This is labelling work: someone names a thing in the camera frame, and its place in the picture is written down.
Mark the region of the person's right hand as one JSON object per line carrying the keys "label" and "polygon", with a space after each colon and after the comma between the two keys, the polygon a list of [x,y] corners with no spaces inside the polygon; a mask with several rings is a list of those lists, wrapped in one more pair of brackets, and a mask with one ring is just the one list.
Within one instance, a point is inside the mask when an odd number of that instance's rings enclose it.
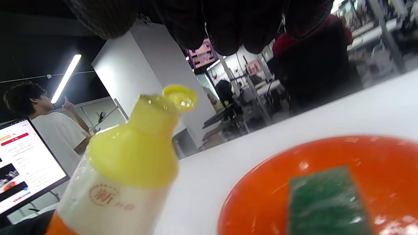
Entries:
{"label": "person's right hand", "polygon": [[208,38],[220,55],[244,46],[259,54],[281,25],[303,39],[324,23],[332,0],[66,0],[73,14],[103,39],[127,33],[141,13],[155,14],[185,49],[198,49]]}

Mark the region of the person's left hand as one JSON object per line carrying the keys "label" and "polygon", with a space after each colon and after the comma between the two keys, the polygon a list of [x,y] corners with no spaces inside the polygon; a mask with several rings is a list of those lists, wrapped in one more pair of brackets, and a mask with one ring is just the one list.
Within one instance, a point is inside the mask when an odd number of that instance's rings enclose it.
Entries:
{"label": "person's left hand", "polygon": [[55,210],[50,210],[37,217],[23,220],[2,228],[1,235],[45,235]]}

